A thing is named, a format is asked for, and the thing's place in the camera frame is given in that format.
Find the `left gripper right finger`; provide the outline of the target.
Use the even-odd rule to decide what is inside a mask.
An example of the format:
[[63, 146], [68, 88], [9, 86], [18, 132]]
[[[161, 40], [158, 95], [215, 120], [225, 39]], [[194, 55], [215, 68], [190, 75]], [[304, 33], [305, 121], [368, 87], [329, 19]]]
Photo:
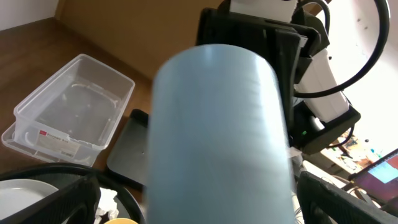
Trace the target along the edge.
[[394, 224], [390, 215], [309, 173], [302, 172], [297, 198], [305, 224]]

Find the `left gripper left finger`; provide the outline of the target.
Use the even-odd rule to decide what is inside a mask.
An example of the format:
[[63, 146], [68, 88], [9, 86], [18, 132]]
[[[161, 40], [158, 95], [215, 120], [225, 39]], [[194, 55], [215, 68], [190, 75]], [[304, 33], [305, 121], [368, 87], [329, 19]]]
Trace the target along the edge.
[[8, 224], [93, 223], [101, 197], [94, 175], [86, 175], [33, 205], [1, 220]]

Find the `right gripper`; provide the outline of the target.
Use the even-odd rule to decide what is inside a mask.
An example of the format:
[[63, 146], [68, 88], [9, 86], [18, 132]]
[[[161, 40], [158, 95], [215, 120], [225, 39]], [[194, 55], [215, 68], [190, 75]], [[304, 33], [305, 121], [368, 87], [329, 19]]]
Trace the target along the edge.
[[321, 35], [312, 27], [205, 8], [196, 44], [235, 45], [266, 59], [277, 75], [287, 129], [292, 129], [294, 85], [300, 82], [320, 42]]

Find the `white tissue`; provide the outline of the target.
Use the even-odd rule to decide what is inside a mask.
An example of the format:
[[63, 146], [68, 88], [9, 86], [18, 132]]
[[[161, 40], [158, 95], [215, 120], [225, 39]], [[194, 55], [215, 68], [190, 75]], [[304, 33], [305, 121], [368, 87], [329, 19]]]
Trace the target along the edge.
[[102, 216], [107, 216], [109, 220], [115, 219], [119, 215], [118, 204], [114, 200], [117, 191], [100, 187], [101, 197], [95, 212], [94, 224], [100, 224]]

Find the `yellow bowl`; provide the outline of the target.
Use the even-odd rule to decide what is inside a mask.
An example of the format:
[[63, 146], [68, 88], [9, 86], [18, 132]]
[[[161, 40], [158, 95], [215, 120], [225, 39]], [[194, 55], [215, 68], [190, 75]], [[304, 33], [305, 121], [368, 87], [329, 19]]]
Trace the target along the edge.
[[129, 218], [115, 218], [107, 221], [105, 224], [138, 224], [138, 222]]

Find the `grey plate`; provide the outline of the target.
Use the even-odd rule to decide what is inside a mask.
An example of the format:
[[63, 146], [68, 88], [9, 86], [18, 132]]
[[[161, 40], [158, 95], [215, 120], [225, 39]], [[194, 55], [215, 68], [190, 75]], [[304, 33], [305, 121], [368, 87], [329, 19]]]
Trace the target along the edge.
[[32, 179], [1, 181], [1, 220], [58, 191], [51, 184]]

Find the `blue cup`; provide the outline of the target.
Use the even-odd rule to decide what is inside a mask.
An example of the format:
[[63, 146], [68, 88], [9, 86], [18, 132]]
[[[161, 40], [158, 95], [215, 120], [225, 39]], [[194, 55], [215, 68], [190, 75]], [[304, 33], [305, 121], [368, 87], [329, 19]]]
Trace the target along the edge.
[[201, 45], [160, 68], [147, 156], [147, 223], [295, 220], [277, 77], [250, 50]]

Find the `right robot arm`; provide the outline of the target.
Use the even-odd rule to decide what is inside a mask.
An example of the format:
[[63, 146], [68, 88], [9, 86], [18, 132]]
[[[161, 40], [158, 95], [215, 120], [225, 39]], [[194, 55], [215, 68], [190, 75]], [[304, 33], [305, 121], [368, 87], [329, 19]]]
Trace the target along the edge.
[[360, 119], [331, 72], [327, 22], [302, 1], [223, 1], [200, 14], [197, 45], [238, 49], [244, 77], [254, 61], [276, 79], [291, 147], [311, 155], [331, 147]]

